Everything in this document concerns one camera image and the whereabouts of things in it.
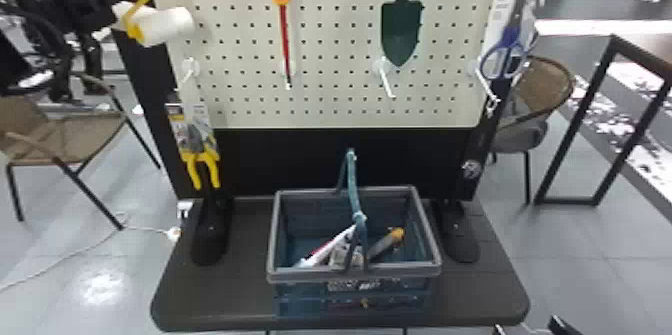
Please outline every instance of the chair leg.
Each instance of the chair leg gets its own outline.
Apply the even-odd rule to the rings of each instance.
[[[530,204],[530,153],[523,152],[525,159],[525,204]]]
[[[124,226],[119,222],[119,220],[118,220],[116,217],[114,217],[114,215],[112,215],[112,213],[110,212],[110,210],[108,210],[107,207],[103,204],[103,202],[101,202],[100,199],[98,199],[98,197],[96,197],[95,194],[93,194],[93,193],[91,192],[91,190],[88,188],[88,186],[86,186],[86,185],[84,184],[84,182],[82,182],[82,180],[77,176],[77,174],[76,174],[75,172],[73,172],[73,171],[72,171],[72,170],[71,170],[71,169],[70,169],[70,168],[69,168],[69,167],[68,167],[62,160],[60,160],[60,159],[54,159],[54,162],[56,163],[56,165],[58,165],[59,168],[61,168],[61,170],[63,171],[63,173],[65,173],[66,176],[70,177],[70,179],[72,180],[72,182],[74,182],[75,185],[77,185],[77,187],[78,187],[84,194],[86,194],[87,197],[89,197],[89,199],[91,200],[91,202],[93,202],[93,203],[96,205],[96,207],[98,207],[98,209],[100,210],[100,212],[102,212],[103,215],[105,215],[105,217],[107,217],[107,219],[108,219],[108,220],[115,226],[115,228],[117,228],[117,230],[122,230],[122,229],[124,229]]]
[[[5,167],[7,173],[7,182],[9,182],[9,191],[12,195],[12,202],[14,203],[14,212],[16,213],[16,220],[23,221],[23,210],[21,209],[21,202],[19,201],[19,190],[16,187],[16,178],[14,177],[14,166],[10,163]]]
[[[161,169],[161,164],[159,164],[159,160],[156,158],[156,156],[154,156],[152,150],[149,149],[149,146],[147,145],[147,143],[145,143],[145,140],[142,139],[142,136],[138,132],[138,129],[135,128],[135,125],[133,125],[133,122],[131,122],[130,119],[126,118],[126,125],[128,125],[133,134],[135,134],[135,137],[138,138],[138,141],[142,145],[142,148],[145,149],[145,152],[147,152],[147,155],[149,155],[149,157],[152,159],[152,162],[154,163],[154,165],[156,165],[156,168]]]

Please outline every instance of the basket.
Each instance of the basket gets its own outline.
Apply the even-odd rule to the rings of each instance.
[[[287,190],[275,195],[267,280],[275,285],[280,316],[389,315],[422,310],[428,301],[442,260],[417,190],[413,186],[357,189],[354,160],[354,151],[348,151],[336,189]],[[345,171],[347,191],[341,189]],[[360,239],[364,255],[368,245],[391,228],[403,228],[404,238],[380,258],[364,258],[363,268],[349,268],[352,250],[342,269],[293,267],[353,221],[358,227],[351,244]]]

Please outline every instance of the metal table leg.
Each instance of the metal table leg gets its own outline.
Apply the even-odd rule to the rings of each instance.
[[[567,133],[565,133],[565,136],[562,139],[562,143],[560,143],[560,147],[558,147],[558,151],[555,153],[553,161],[551,162],[550,167],[546,171],[546,175],[544,176],[544,179],[541,182],[539,190],[537,190],[537,194],[534,197],[534,204],[542,204],[542,203],[592,204],[592,198],[548,198],[546,197],[546,194],[548,193],[548,189],[551,187],[551,183],[553,183],[553,179],[555,179],[555,176],[558,173],[560,165],[564,161],[565,156],[569,151],[569,147],[574,141],[576,133],[579,131],[579,128],[581,127],[583,118],[586,116],[586,112],[588,111],[590,104],[593,102],[595,94],[602,85],[602,81],[604,80],[604,77],[607,75],[607,69],[609,68],[609,65],[611,65],[611,62],[614,60],[615,56],[616,56],[616,49],[614,49],[614,43],[612,39],[609,41],[609,44],[607,45],[607,48],[604,51],[604,54],[602,55],[600,65],[597,67],[597,70],[595,70],[595,74],[593,75],[593,78],[590,81],[590,86],[588,87],[585,96],[581,100],[579,109],[576,111],[574,118],[572,118],[572,122],[569,125],[569,129],[567,130]]]

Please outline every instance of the white pegboard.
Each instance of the white pegboard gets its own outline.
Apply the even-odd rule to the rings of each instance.
[[[389,75],[396,99],[371,72],[383,54],[380,7],[393,0],[291,0],[289,91],[271,0],[156,1],[194,16],[196,34],[168,47],[178,78],[185,57],[199,61],[198,86],[182,97],[203,99],[215,128],[473,127],[481,117],[483,89],[466,71],[492,0],[420,0],[414,56]]]

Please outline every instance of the wicker chair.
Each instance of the wicker chair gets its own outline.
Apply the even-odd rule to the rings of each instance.
[[[6,166],[9,189],[18,221],[23,221],[23,210],[14,177],[14,168],[20,166],[58,166],[79,187],[98,209],[121,230],[123,225],[89,190],[79,174],[91,160],[127,125],[152,159],[157,168],[159,161],[150,151],[119,102],[119,99],[101,80],[82,75],[84,79],[105,88],[117,108],[115,111],[93,111],[50,119],[30,99],[22,96],[0,98],[0,151],[9,159]],[[73,170],[69,166],[79,164]]]
[[[530,203],[530,153],[548,131],[547,119],[574,91],[576,79],[548,58],[530,56],[529,68],[514,88],[492,145],[497,153],[522,153],[525,164],[525,203]]]

